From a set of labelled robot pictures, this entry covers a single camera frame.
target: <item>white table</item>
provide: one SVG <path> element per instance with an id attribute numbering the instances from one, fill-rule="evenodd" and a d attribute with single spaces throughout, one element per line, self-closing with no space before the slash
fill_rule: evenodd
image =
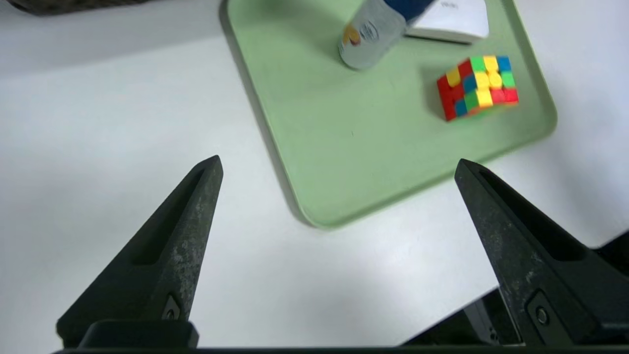
<path id="1" fill-rule="evenodd" d="M 559 126 L 489 167 L 598 246 L 629 227 L 629 3 L 518 7 Z M 336 231 L 298 221 L 218 9 L 34 18 L 0 4 L 1 352 L 59 349 L 57 318 L 215 154 L 200 345 L 396 345 L 497 285 L 452 180 Z"/>

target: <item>green sticker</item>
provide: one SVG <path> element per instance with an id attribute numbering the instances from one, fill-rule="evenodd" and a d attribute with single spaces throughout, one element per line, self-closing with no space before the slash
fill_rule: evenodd
<path id="1" fill-rule="evenodd" d="M 503 86 L 506 88 L 514 88 L 515 80 L 513 79 L 513 73 L 511 71 L 504 71 L 500 73 L 503 77 Z"/>
<path id="2" fill-rule="evenodd" d="M 467 107 L 467 111 L 478 107 L 478 95 L 476 95 L 476 92 L 470 92 L 465 96 L 465 107 Z"/>
<path id="3" fill-rule="evenodd" d="M 472 63 L 472 71 L 482 71 L 485 72 L 485 60 L 482 57 L 470 57 L 470 63 Z"/>

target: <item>green tray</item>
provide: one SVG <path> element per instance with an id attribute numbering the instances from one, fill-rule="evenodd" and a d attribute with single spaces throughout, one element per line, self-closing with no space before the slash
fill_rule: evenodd
<path id="1" fill-rule="evenodd" d="M 487 0 L 475 45 L 405 38 L 353 71 L 337 43 L 361 0 L 230 0 L 228 16 L 303 215 L 351 220 L 549 135 L 557 111 L 513 0 Z M 446 123 L 437 79 L 472 55 L 508 55 L 520 105 Z"/>

